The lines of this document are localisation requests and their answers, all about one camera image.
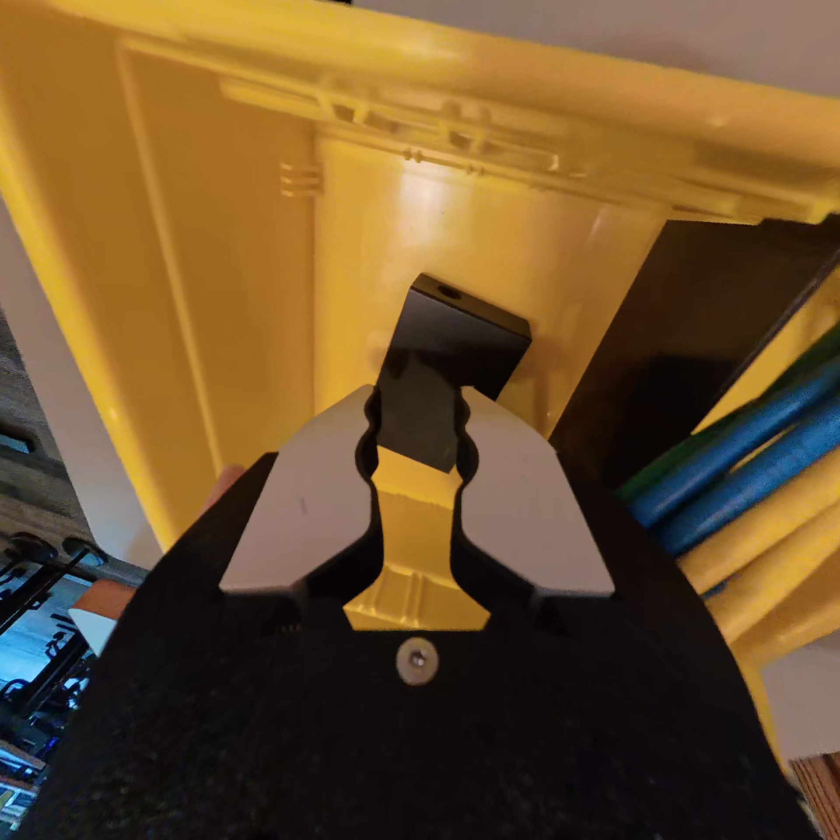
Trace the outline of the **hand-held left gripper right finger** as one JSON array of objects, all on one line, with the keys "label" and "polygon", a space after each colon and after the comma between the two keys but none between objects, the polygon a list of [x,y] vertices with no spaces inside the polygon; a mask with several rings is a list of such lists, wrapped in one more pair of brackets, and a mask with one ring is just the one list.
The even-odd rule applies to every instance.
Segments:
[{"label": "hand-held left gripper right finger", "polygon": [[489,613],[616,586],[560,459],[539,433],[472,386],[455,400],[452,574]]}]

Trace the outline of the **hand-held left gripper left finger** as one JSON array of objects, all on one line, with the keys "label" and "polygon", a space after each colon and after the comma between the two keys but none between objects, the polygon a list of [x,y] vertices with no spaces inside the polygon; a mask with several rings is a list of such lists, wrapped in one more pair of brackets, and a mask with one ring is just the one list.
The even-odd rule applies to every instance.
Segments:
[{"label": "hand-held left gripper left finger", "polygon": [[373,475],[381,395],[362,385],[276,453],[219,588],[346,606],[380,576],[382,515]]}]

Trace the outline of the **black ethernet port box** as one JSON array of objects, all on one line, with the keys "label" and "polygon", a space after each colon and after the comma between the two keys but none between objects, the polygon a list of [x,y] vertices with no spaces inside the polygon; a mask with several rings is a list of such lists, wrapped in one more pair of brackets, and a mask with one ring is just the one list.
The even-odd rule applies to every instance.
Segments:
[{"label": "black ethernet port box", "polygon": [[377,444],[448,473],[455,467],[455,399],[464,386],[498,399],[530,347],[529,322],[427,274],[406,294],[377,388]]}]

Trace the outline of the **yellow plastic bin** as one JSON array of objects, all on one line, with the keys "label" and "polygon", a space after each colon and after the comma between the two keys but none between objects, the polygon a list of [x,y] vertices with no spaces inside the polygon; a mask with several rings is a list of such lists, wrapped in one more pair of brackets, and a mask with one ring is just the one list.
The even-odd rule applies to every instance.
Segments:
[{"label": "yellow plastic bin", "polygon": [[547,437],[668,221],[838,211],[817,94],[331,2],[2,2],[2,192],[155,537],[373,383],[430,276]]}]

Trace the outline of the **black divider panel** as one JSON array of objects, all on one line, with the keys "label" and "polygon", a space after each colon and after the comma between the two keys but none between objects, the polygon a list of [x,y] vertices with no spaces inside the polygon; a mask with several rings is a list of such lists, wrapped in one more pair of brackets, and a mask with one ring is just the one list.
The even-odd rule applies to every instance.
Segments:
[{"label": "black divider panel", "polygon": [[838,265],[839,219],[669,221],[550,442],[609,490],[690,435]]}]

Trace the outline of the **orange and white block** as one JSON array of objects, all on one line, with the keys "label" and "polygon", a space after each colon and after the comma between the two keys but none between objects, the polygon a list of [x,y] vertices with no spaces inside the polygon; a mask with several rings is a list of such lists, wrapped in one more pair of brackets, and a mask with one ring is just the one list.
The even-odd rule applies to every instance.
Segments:
[{"label": "orange and white block", "polygon": [[116,581],[96,581],[68,610],[71,621],[92,653],[100,657],[114,627],[138,591]]}]

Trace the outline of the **black metal stand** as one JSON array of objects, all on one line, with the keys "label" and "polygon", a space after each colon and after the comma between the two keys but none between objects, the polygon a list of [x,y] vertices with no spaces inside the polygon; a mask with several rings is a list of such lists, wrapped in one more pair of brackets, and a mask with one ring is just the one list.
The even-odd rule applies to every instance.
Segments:
[{"label": "black metal stand", "polygon": [[4,635],[27,612],[39,608],[55,585],[68,575],[78,575],[82,561],[92,560],[98,568],[109,562],[109,555],[96,543],[70,536],[61,543],[61,552],[68,558],[59,562],[59,550],[31,532],[16,532],[7,538],[3,556],[2,583],[14,577],[13,572],[26,566],[34,568],[17,588],[5,591],[1,599],[1,635]]}]

